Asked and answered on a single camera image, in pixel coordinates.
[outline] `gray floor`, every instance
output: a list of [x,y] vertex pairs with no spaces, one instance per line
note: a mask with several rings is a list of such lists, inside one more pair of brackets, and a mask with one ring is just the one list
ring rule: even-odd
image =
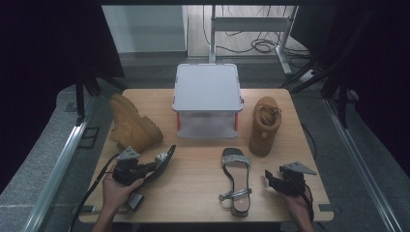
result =
[[[180,63],[206,63],[206,60],[184,58],[150,58],[139,60],[122,57],[126,78],[116,78],[129,88],[173,88],[177,65]],[[238,67],[241,88],[278,88],[287,78],[275,58],[224,59]],[[107,105],[113,93],[121,91],[99,80],[102,94],[87,97],[95,105],[88,124],[90,131],[99,128],[94,146],[89,139],[81,140],[66,175],[55,194],[40,231],[68,231],[73,218],[72,210],[88,189],[103,148],[112,114]],[[319,91],[322,83],[292,94],[301,124],[304,125],[311,151],[321,173],[325,189],[332,203],[335,218],[321,223],[327,231],[389,231],[380,216],[368,188],[364,184],[349,149],[326,107]],[[0,195],[0,230],[20,231],[49,178],[49,173],[73,129],[76,113],[74,87],[63,90],[57,98],[57,107],[27,160],[15,174],[11,183]],[[347,107],[348,132],[366,162],[380,191],[386,196],[402,231],[410,230],[410,180],[398,164],[367,128],[355,112],[354,103]],[[283,231],[296,231],[293,223],[286,222]],[[315,224],[317,231],[325,231]],[[91,230],[92,224],[78,221],[74,231]]]

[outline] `human hand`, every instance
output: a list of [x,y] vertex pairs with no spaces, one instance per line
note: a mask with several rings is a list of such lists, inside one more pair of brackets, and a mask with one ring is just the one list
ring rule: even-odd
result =
[[[302,196],[290,196],[282,192],[277,191],[284,202],[286,203],[287,209],[290,212],[290,215],[295,219],[296,225],[301,232],[311,232],[314,231],[313,224],[310,221],[308,214],[308,205],[305,202]],[[305,195],[310,202],[310,205],[313,203],[313,196],[311,195],[310,189],[308,186],[305,187]]]
[[112,177],[114,167],[115,165],[111,167],[111,173],[107,173],[102,181],[102,207],[109,212],[117,212],[127,202],[132,191],[143,183],[143,179],[138,179],[128,187],[119,184]]

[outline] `tan suede boot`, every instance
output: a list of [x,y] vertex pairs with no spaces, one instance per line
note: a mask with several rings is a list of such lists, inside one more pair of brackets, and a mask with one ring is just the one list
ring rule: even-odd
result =
[[280,123],[281,114],[277,102],[271,97],[260,99],[253,110],[250,151],[259,157],[267,156],[274,145]]
[[114,129],[110,139],[123,150],[132,146],[136,152],[163,140],[161,130],[146,116],[141,117],[133,103],[122,95],[114,94],[109,101],[114,115]]

